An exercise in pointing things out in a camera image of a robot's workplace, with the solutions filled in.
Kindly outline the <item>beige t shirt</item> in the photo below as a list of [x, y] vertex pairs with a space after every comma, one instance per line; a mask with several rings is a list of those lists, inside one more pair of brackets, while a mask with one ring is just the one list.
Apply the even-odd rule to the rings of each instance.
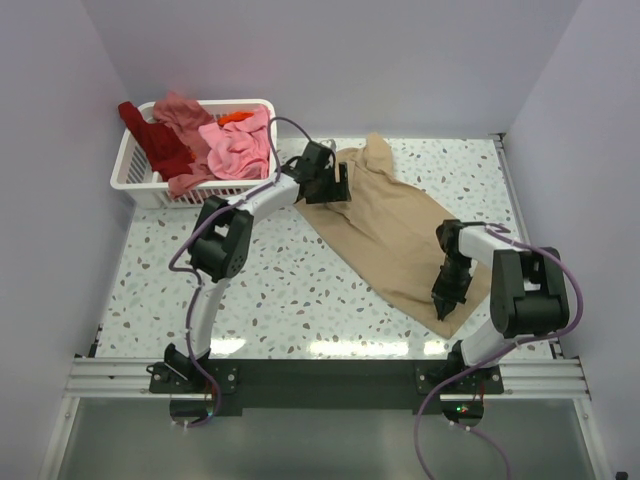
[[296, 208], [322, 240], [387, 303], [444, 338], [451, 338], [486, 299], [488, 267], [477, 265], [464, 304], [438, 320], [431, 290], [444, 262], [437, 227], [450, 213], [394, 175], [391, 147], [377, 133], [364, 147], [345, 148], [351, 199]]

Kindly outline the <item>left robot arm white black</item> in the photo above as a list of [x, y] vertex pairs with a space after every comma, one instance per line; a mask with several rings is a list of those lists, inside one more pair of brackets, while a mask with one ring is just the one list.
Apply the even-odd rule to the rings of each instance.
[[227, 392], [208, 365], [219, 304], [249, 256], [253, 227], [300, 201], [324, 205], [351, 200], [348, 167], [329, 147], [314, 141], [248, 191], [207, 198], [194, 230], [169, 262], [169, 270], [195, 277], [181, 340], [169, 344], [163, 360], [149, 366], [149, 390], [160, 393]]

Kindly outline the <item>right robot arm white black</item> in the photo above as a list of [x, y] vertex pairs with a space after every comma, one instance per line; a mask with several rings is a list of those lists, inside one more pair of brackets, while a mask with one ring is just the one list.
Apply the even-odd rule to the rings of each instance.
[[519, 343], [547, 338], [569, 325], [565, 281], [572, 276], [553, 247], [536, 247], [507, 237], [509, 230], [485, 222], [445, 220], [437, 227], [445, 254], [431, 296], [439, 320], [466, 302], [471, 269], [490, 269], [489, 319], [471, 336], [456, 342], [443, 367], [429, 382], [469, 392]]

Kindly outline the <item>pink t shirt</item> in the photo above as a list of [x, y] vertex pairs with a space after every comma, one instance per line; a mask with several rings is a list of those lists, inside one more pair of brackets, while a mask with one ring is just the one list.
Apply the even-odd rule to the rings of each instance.
[[207, 164], [219, 180], [262, 180], [269, 176], [269, 110], [258, 106], [241, 120], [220, 118], [198, 133], [209, 147]]

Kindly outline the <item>orange t shirt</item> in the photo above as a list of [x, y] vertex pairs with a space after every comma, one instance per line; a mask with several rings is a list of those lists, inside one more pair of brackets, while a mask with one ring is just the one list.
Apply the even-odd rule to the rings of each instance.
[[232, 113], [220, 116], [217, 119], [217, 125], [220, 128], [224, 128], [226, 125], [244, 122], [248, 119], [253, 118], [255, 115], [256, 115], [255, 110], [232, 112]]

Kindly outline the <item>dusty rose t shirt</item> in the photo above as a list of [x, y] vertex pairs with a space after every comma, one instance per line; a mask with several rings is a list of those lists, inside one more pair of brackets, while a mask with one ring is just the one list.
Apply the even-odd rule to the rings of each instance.
[[153, 118], [172, 129], [191, 156], [186, 172], [168, 180], [171, 198], [177, 199], [199, 184], [215, 180], [207, 163], [210, 147], [199, 133], [199, 128], [213, 123], [214, 117], [198, 101], [169, 92], [154, 104]]

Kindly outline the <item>dark red t shirt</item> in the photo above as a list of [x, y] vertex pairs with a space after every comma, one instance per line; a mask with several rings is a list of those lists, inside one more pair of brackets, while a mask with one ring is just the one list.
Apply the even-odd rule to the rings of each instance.
[[118, 112], [146, 154], [152, 170], [159, 173], [165, 182], [192, 173], [192, 154], [171, 128], [161, 123], [148, 123], [131, 102], [121, 103]]

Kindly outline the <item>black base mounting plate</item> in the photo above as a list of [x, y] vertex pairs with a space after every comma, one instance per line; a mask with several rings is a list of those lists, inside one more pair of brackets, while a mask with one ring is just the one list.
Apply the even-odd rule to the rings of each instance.
[[169, 397], [175, 420], [240, 416], [248, 409], [409, 410], [444, 376], [442, 360], [209, 359], [147, 367], [151, 393]]

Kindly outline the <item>white plastic laundry basket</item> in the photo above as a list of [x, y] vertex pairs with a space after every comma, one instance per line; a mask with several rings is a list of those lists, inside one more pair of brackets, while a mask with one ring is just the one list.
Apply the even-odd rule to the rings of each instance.
[[[148, 123], [158, 123], [153, 118], [153, 107], [157, 102], [147, 102], [140, 106], [134, 105]], [[273, 104], [265, 99], [227, 99], [227, 100], [196, 100], [208, 111], [214, 121], [225, 114], [236, 111], [249, 111], [262, 105], [270, 113], [270, 120], [275, 116]], [[277, 141], [277, 129], [274, 124], [268, 122], [268, 141]], [[269, 155], [269, 175], [274, 172], [275, 163], [271, 159], [271, 147]], [[202, 204], [210, 195], [228, 197], [243, 193], [259, 184], [262, 180], [219, 180], [206, 181], [187, 194], [172, 199], [169, 194], [168, 182], [165, 182], [159, 173], [152, 170], [146, 154], [138, 145], [131, 132], [126, 128], [116, 156], [115, 165], [110, 178], [113, 189], [130, 196], [141, 208], [189, 208]]]

